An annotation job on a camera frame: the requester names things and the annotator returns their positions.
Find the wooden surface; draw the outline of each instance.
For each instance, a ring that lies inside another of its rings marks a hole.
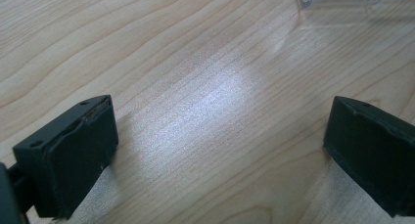
[[[335,95],[415,123],[415,1],[375,9],[0,0],[1,161],[111,94],[115,160],[59,223],[414,223],[388,217],[322,150]]]

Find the wood grain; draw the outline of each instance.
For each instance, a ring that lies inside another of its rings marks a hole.
[[[415,123],[415,1],[0,0],[0,158],[114,98],[120,144],[68,221],[413,223],[322,149],[336,95]]]

